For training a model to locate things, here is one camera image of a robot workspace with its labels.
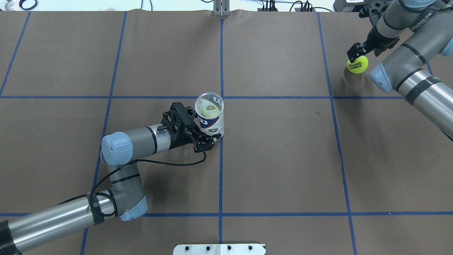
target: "white bracket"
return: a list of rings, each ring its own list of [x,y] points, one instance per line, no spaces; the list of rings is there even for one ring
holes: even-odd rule
[[[228,17],[230,16],[230,0],[214,0],[215,17]]]
[[[262,244],[177,245],[173,255],[266,255]]]

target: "white metal plate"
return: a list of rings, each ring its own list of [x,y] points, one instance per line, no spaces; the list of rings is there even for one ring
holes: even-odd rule
[[[173,255],[265,255],[263,244],[178,245]]]

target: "can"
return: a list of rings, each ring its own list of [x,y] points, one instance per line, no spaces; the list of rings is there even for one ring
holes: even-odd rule
[[[195,111],[198,113],[200,129],[207,135],[223,136],[223,99],[213,92],[202,94],[195,101]]]

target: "blue label on cup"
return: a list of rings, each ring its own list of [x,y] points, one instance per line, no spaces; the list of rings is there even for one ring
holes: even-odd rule
[[[205,119],[205,118],[201,117],[200,115],[198,116],[198,118],[200,119],[200,126],[202,128],[209,128],[219,120],[219,117],[217,117],[215,119]]]

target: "yellow-green ball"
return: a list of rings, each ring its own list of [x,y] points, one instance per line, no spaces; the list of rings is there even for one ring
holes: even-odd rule
[[[347,69],[353,74],[361,74],[365,72],[368,67],[368,59],[365,56],[358,57],[354,63],[350,60],[347,61]]]

